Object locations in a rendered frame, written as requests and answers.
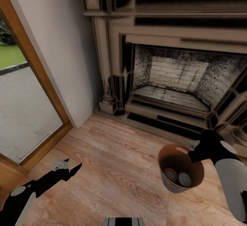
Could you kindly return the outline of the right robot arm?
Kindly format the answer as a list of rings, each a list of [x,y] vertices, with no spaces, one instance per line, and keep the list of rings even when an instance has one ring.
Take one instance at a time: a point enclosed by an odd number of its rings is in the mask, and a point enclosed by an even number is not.
[[[211,159],[218,173],[232,215],[247,224],[247,167],[236,150],[214,130],[206,129],[199,140],[190,142],[192,162]]]

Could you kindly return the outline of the can of soda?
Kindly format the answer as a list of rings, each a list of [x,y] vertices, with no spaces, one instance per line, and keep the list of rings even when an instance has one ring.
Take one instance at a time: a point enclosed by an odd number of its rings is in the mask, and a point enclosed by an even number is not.
[[[192,184],[192,180],[187,173],[180,172],[177,174],[177,180],[176,180],[175,184],[180,186],[180,187],[189,188]]]
[[[170,168],[167,168],[166,170],[163,171],[163,174],[165,175],[165,177],[167,177],[172,183],[176,182],[177,180],[177,173],[170,169]]]

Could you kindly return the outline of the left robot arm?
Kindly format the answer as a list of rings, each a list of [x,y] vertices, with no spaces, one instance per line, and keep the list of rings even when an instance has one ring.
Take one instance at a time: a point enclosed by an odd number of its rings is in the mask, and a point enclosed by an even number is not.
[[[71,164],[67,160],[55,160],[51,171],[38,180],[32,180],[23,186],[14,189],[8,195],[3,210],[0,211],[0,226],[22,226],[30,211],[35,198],[54,186],[60,180],[68,181],[73,177],[82,164],[69,172]],[[27,187],[31,184],[31,187]]]

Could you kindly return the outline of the trash can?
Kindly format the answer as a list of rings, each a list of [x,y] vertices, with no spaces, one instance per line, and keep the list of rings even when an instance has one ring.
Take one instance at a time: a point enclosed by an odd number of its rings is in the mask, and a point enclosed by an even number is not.
[[[199,186],[205,176],[205,170],[202,161],[192,162],[190,156],[182,151],[176,150],[176,148],[182,148],[188,153],[193,151],[192,149],[180,145],[180,144],[169,144],[164,146],[158,154],[158,164],[162,176],[162,181],[164,186],[172,193],[182,193],[184,191],[193,189]],[[174,170],[177,174],[180,172],[187,173],[191,180],[192,184],[189,188],[180,187],[172,183],[165,175],[163,171],[167,168]],[[176,174],[176,175],[177,175]]]

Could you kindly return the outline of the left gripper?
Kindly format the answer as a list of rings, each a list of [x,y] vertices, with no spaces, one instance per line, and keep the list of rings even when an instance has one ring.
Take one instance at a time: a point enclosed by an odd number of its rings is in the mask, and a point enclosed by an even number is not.
[[[64,161],[68,162],[69,159],[64,160]],[[49,182],[49,188],[51,188],[60,180],[68,181],[71,177],[73,177],[78,172],[81,166],[82,164],[79,164],[78,166],[70,170],[70,172],[69,172],[69,169],[57,169],[56,171],[54,172],[50,171],[49,173],[43,176],[47,178]]]

